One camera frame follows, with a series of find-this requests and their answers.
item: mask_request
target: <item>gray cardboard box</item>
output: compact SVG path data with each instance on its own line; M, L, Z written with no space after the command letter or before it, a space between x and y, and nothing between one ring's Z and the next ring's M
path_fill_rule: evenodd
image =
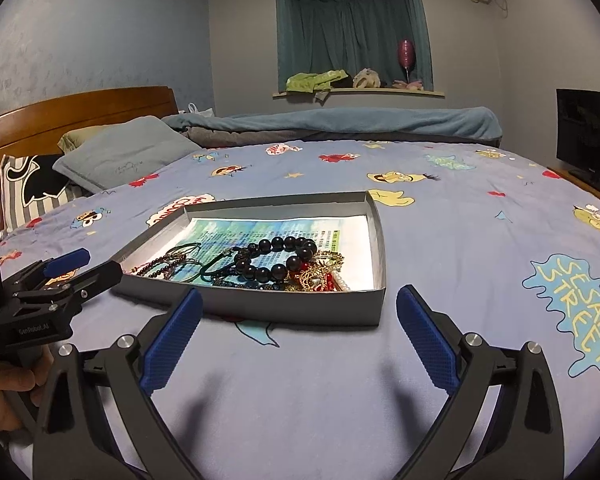
M193 285L126 274L189 225L192 218L283 220L366 216L374 288L351 292L284 292L195 285L204 311L270 322L327 326L377 326L386 288L384 239L376 204L368 192L269 196L187 205L149 227L112 259L125 274L113 291L138 300L168 305Z

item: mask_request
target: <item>gray wall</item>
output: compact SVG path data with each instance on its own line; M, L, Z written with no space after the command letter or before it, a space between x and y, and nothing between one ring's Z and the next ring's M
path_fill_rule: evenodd
M0 114L62 95L167 85L213 106L208 0L5 0Z
M493 13L470 0L423 0L440 100L405 95L331 95L326 106L463 108L502 111ZM274 113L317 104L272 99L278 87L275 0L209 0L218 114Z
M502 147L556 163L557 88L600 91L600 15L590 0L507 0L494 8L504 113Z

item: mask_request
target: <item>cartoon print bed sheet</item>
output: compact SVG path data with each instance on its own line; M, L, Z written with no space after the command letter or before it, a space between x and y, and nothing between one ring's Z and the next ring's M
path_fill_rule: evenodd
M204 319L153 396L183 450L210 478L392 478L446 400L395 315L397 291L412 283L463 332L506 348L542 345L570 473L600 435L600 202L515 154L351 140L197 152L31 221L0 244L2 273L80 247L94 266L189 203L348 190L378 201L388 283L380 326ZM154 314L103 294L74 319L72 342L109 346ZM487 423L478 420L462 463Z

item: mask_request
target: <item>wooden headboard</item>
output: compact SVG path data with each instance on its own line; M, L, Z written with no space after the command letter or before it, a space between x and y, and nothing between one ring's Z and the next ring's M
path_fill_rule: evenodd
M60 137L85 126L177 113L173 91L167 86L114 88L49 99L0 116L0 161L3 155L61 153Z

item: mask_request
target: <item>window sill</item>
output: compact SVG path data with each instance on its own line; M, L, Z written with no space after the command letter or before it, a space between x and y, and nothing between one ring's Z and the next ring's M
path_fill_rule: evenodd
M406 94L427 97L445 98L444 92L428 92L426 90L405 90L403 88L332 88L329 93L334 94ZM309 92L282 92L273 94L273 98L287 97L287 95L311 95Z

